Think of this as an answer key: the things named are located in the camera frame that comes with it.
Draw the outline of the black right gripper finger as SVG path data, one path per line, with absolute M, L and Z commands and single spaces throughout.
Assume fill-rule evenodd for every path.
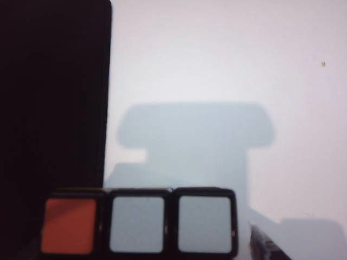
M 250 252 L 256 260 L 291 260 L 257 225 L 250 223 Z

